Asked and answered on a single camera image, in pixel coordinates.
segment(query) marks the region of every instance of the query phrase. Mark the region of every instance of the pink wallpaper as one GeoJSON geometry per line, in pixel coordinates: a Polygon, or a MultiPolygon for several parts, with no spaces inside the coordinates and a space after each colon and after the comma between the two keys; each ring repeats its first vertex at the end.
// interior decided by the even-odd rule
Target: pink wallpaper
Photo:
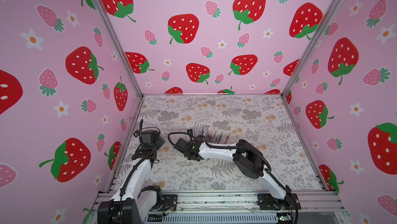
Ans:
{"type": "Polygon", "coordinates": [[[289,104],[354,223],[397,222],[395,0],[345,0],[289,104]]]}
{"type": "Polygon", "coordinates": [[[331,0],[102,0],[146,94],[282,91],[331,0]]]}
{"type": "Polygon", "coordinates": [[[0,1],[0,222],[86,223],[134,89],[90,0],[0,1]]]}

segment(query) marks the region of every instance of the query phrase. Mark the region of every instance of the pink strawberry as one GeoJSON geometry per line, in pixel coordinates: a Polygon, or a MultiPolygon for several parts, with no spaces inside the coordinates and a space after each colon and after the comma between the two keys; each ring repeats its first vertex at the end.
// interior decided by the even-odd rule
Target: pink strawberry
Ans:
{"type": "Polygon", "coordinates": [[[327,141],[327,146],[331,148],[331,150],[337,151],[342,149],[342,142],[338,138],[330,138],[327,141]]]}
{"type": "Polygon", "coordinates": [[[163,73],[161,73],[161,79],[163,81],[168,81],[170,79],[171,75],[169,71],[165,71],[163,73]]]}
{"type": "Polygon", "coordinates": [[[211,58],[214,54],[211,52],[211,49],[210,48],[207,48],[207,47],[201,47],[200,48],[200,51],[201,51],[201,55],[202,56],[205,56],[205,57],[207,57],[207,58],[211,58]]]}
{"type": "Polygon", "coordinates": [[[97,109],[97,104],[91,99],[84,100],[80,106],[82,111],[88,113],[92,113],[97,109]]]}
{"type": "Polygon", "coordinates": [[[108,88],[108,85],[106,83],[102,84],[102,91],[103,96],[106,98],[106,100],[110,100],[110,89],[108,88]]]}
{"type": "Polygon", "coordinates": [[[394,199],[389,195],[381,195],[376,200],[384,210],[389,212],[391,215],[397,216],[397,199],[394,199]]]}
{"type": "Polygon", "coordinates": [[[284,58],[283,52],[277,51],[277,52],[274,54],[273,60],[274,60],[276,63],[281,63],[281,61],[283,60],[283,58],[284,58]]]}
{"type": "Polygon", "coordinates": [[[17,179],[17,171],[10,165],[0,163],[0,189],[6,187],[17,179]]]}
{"type": "Polygon", "coordinates": [[[98,140],[97,140],[97,151],[102,152],[104,146],[105,146],[105,135],[103,133],[100,133],[98,135],[98,140]]]}
{"type": "Polygon", "coordinates": [[[97,42],[98,47],[102,47],[102,45],[103,45],[103,38],[102,38],[101,34],[102,33],[99,31],[99,28],[95,27],[94,28],[94,39],[97,42]]]}
{"type": "Polygon", "coordinates": [[[318,67],[319,67],[319,65],[318,65],[318,63],[319,63],[320,61],[318,60],[318,58],[315,58],[315,60],[313,61],[313,65],[312,65],[312,74],[314,75],[316,72],[317,72],[317,70],[318,70],[318,67]]]}
{"type": "Polygon", "coordinates": [[[367,85],[375,86],[389,80],[390,74],[391,72],[389,72],[389,69],[387,68],[381,68],[380,70],[378,68],[374,68],[362,78],[362,82],[367,85]]]}
{"type": "Polygon", "coordinates": [[[318,86],[316,87],[316,93],[322,94],[322,93],[324,93],[324,91],[327,91],[327,89],[328,89],[327,82],[319,83],[318,86]]]}
{"type": "Polygon", "coordinates": [[[218,8],[218,4],[216,2],[206,1],[205,9],[207,14],[212,16],[212,18],[218,18],[221,15],[221,9],[218,8]]]}
{"type": "Polygon", "coordinates": [[[243,48],[249,42],[249,33],[245,33],[240,36],[239,42],[237,42],[238,48],[243,48]]]}
{"type": "Polygon", "coordinates": [[[145,30],[145,39],[151,44],[152,46],[155,46],[157,44],[156,36],[152,31],[149,29],[145,30]]]}
{"type": "Polygon", "coordinates": [[[367,28],[375,27],[386,12],[386,0],[379,0],[368,14],[367,28]]]}

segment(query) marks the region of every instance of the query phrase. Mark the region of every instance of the pink wall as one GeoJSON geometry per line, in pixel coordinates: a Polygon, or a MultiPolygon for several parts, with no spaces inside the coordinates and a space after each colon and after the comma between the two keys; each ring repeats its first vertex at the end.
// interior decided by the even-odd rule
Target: pink wall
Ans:
{"type": "Polygon", "coordinates": [[[123,140],[121,119],[129,125],[134,89],[86,0],[83,7],[81,0],[0,1],[0,222],[83,223],[83,209],[105,190],[111,170],[104,153],[123,140]],[[91,53],[104,69],[97,80],[91,53]],[[114,98],[120,76],[128,93],[122,111],[114,98]]]}
{"type": "MultiPolygon", "coordinates": [[[[146,94],[163,94],[173,87],[183,93],[217,93],[230,90],[231,86],[236,93],[282,91],[290,78],[287,74],[291,74],[294,62],[309,41],[304,35],[293,37],[302,29],[301,25],[318,24],[330,1],[102,0],[146,94]],[[248,10],[248,17],[240,14],[240,10],[248,10]],[[244,58],[247,66],[241,62],[244,58]],[[232,72],[231,62],[242,63],[242,68],[234,68],[241,75],[232,72]]],[[[303,31],[310,33],[314,29],[303,31]]]]}
{"type": "Polygon", "coordinates": [[[396,15],[395,0],[345,0],[291,90],[311,152],[355,223],[397,222],[396,15]]]}

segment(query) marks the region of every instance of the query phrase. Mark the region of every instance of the metal bar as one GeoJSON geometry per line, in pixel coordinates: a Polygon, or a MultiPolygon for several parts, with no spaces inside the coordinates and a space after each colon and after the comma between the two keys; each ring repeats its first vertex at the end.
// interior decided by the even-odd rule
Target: metal bar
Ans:
{"type": "Polygon", "coordinates": [[[283,91],[283,98],[285,98],[287,96],[288,92],[291,90],[297,77],[302,72],[303,68],[305,67],[305,64],[309,60],[310,55],[313,53],[314,49],[316,48],[317,43],[320,41],[320,38],[323,36],[325,29],[327,28],[327,25],[334,18],[335,14],[337,13],[342,2],[343,2],[343,0],[332,0],[332,2],[330,3],[322,20],[320,21],[319,25],[317,26],[317,30],[314,33],[314,36],[312,37],[312,39],[306,46],[306,49],[303,52],[303,54],[300,56],[299,63],[296,66],[294,73],[292,74],[287,85],[285,86],[285,89],[283,91]]]}

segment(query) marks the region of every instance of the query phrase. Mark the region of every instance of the strawberry wallpaper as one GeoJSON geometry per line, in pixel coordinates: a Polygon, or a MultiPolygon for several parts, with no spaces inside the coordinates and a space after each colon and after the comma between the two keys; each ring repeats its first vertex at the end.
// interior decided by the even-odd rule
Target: strawberry wallpaper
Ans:
{"type": "Polygon", "coordinates": [[[283,91],[330,2],[102,0],[146,94],[283,91]]]}
{"type": "Polygon", "coordinates": [[[344,0],[290,109],[354,223],[397,222],[395,0],[344,0]]]}
{"type": "Polygon", "coordinates": [[[1,222],[86,224],[138,98],[91,0],[0,10],[1,222]]]}

